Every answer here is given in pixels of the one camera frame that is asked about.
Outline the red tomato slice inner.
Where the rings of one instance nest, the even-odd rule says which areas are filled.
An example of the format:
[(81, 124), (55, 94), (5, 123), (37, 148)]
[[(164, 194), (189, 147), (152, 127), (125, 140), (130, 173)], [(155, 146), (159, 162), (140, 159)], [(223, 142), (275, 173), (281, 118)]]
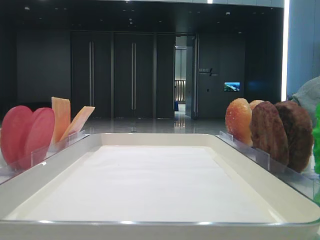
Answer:
[(34, 111), (27, 120), (22, 133), (18, 164), (21, 169), (30, 168), (30, 156), (35, 150), (50, 146), (54, 132), (55, 115), (52, 108), (42, 107)]

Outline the clear acrylic left rack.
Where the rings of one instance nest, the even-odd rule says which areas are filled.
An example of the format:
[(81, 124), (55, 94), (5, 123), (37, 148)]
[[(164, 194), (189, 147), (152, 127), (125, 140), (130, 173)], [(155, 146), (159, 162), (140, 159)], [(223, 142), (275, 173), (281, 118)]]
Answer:
[[(43, 147), (40, 149), (37, 149), (33, 151), (29, 157), (26, 159), (29, 159), (30, 167), (36, 166), (49, 157), (53, 156), (54, 154), (57, 154), (61, 152), (62, 150), (65, 150), (66, 148), (70, 147), (72, 144), (82, 140), (86, 136), (89, 136), (88, 133), (86, 133), (85, 130), (82, 130), (80, 132), (72, 133), (64, 140), (51, 144), (48, 147)], [(2, 152), (0, 153), (0, 183), (3, 184), (4, 182), (12, 179), (13, 177), (25, 172), (25, 169), (20, 168), (19, 162), (16, 161), (12, 165), (6, 163)]]

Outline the small wall display screen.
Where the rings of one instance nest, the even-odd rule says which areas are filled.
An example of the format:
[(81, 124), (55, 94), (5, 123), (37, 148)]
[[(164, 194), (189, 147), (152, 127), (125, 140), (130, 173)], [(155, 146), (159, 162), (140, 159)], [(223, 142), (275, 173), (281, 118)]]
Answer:
[(239, 92), (240, 82), (224, 82), (224, 92)]

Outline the golden bun top front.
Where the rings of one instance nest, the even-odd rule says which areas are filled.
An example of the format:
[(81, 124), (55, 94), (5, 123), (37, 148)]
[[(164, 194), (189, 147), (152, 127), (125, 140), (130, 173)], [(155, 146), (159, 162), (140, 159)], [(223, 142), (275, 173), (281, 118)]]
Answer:
[(225, 113), (227, 132), (250, 147), (253, 145), (250, 130), (251, 120), (252, 110), (245, 98), (237, 98), (228, 105)]

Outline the red tomato slice outer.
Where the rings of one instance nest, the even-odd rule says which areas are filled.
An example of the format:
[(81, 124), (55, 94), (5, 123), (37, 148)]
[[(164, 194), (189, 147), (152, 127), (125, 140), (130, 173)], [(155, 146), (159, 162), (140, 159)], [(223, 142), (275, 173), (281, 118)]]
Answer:
[(5, 162), (14, 169), (19, 168), (20, 141), (26, 122), (32, 116), (32, 113), (27, 106), (18, 105), (11, 108), (2, 121), (0, 149)]

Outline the brown meat patty inner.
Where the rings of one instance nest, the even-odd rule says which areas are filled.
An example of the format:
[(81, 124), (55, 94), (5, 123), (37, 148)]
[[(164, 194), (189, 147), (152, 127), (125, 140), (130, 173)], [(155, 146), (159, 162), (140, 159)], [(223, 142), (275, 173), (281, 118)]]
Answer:
[(250, 123), (253, 146), (268, 153), (270, 157), (287, 166), (289, 145), (287, 134), (274, 104), (263, 101), (252, 110)]

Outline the green lettuce leaf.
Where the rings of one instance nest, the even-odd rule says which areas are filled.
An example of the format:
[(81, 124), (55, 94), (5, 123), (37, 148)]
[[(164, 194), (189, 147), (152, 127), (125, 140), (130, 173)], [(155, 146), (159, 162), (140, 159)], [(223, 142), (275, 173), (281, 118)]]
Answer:
[(316, 125), (312, 130), (314, 138), (313, 155), (314, 155), (314, 171), (320, 174), (320, 104), (315, 109)]

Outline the golden bun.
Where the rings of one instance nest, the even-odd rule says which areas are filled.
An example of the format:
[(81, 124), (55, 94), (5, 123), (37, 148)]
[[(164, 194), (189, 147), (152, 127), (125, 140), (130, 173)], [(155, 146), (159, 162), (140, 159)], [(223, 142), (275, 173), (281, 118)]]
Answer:
[(264, 102), (263, 100), (253, 100), (252, 102), (249, 103), (250, 109), (253, 111), (258, 104), (263, 102)]
[(228, 105), (225, 113), (227, 132), (250, 147), (253, 145), (250, 130), (251, 120), (252, 110), (245, 98), (237, 98)]

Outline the brown meat patty outer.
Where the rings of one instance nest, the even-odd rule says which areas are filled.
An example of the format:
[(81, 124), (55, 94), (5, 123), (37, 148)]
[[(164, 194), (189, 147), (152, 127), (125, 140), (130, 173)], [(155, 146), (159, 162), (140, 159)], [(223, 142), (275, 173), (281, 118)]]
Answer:
[(314, 143), (312, 120), (308, 112), (293, 101), (275, 104), (287, 135), (288, 167), (301, 173), (308, 165)]

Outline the white rectangular serving tray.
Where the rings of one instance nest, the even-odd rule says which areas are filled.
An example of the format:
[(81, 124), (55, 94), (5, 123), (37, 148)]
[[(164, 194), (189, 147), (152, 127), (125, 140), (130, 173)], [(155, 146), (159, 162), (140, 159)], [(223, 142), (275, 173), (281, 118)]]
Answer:
[(208, 134), (92, 134), (0, 185), (3, 240), (313, 240), (320, 206)]

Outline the clear acrylic rack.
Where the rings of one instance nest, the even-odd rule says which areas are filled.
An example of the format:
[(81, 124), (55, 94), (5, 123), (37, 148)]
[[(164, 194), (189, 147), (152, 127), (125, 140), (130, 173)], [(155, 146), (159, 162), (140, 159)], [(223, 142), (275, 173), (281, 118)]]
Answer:
[(320, 176), (312, 170), (298, 173), (273, 160), (263, 150), (238, 141), (229, 133), (220, 131), (217, 137), (316, 204), (320, 203)]
[[(51, 144), (48, 147), (43, 147), (40, 149), (37, 149), (33, 151), (29, 157), (26, 159), (29, 159), (30, 167), (36, 166), (49, 157), (53, 156), (54, 154), (57, 154), (61, 152), (62, 150), (65, 150), (66, 148), (70, 147), (72, 144), (82, 140), (86, 136), (89, 136), (88, 133), (86, 133), (85, 130), (82, 130), (80, 132), (72, 133), (64, 140)], [(16, 161), (12, 165), (6, 163), (2, 152), (0, 153), (0, 183), (3, 184), (4, 182), (12, 179), (13, 177), (25, 172), (25, 169), (20, 168), (19, 162)]]

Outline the golden bun top rear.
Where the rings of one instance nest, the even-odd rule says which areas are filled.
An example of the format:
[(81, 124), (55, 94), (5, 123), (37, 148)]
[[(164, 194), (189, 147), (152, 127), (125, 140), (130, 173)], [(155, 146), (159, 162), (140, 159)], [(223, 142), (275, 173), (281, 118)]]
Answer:
[(264, 102), (263, 100), (253, 100), (252, 102), (249, 103), (250, 109), (253, 111), (258, 104), (263, 102)]

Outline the orange cheese slice leaning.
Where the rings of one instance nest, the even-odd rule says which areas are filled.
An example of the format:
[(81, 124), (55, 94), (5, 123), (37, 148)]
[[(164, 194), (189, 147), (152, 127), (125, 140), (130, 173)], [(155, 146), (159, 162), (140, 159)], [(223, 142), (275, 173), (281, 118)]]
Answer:
[(60, 141), (67, 138), (69, 135), (72, 135), (74, 133), (80, 132), (80, 130), (83, 128), (84, 124), (90, 117), (90, 115), (95, 110), (94, 106), (84, 106), (75, 116), (75, 118), (72, 120), (71, 124), (67, 127), (64, 134), (60, 138)]

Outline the orange cheese slice upright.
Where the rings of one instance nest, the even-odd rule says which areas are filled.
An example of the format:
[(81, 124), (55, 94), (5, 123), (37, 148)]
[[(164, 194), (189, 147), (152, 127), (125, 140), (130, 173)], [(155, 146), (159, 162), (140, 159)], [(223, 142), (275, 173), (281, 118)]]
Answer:
[(51, 108), (55, 117), (51, 143), (55, 144), (62, 139), (62, 136), (71, 123), (71, 103), (69, 99), (52, 96)]

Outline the red tomato slice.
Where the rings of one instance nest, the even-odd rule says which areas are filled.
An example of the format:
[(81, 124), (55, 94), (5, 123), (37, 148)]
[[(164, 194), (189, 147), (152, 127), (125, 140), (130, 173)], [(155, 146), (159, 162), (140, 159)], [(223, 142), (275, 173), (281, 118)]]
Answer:
[(20, 141), (26, 122), (32, 116), (32, 113), (27, 106), (18, 105), (11, 108), (2, 121), (0, 149), (5, 162), (14, 169), (19, 168)]
[(52, 108), (42, 107), (34, 111), (27, 120), (22, 133), (18, 164), (21, 169), (30, 168), (30, 156), (35, 150), (50, 146), (54, 132), (55, 115)]

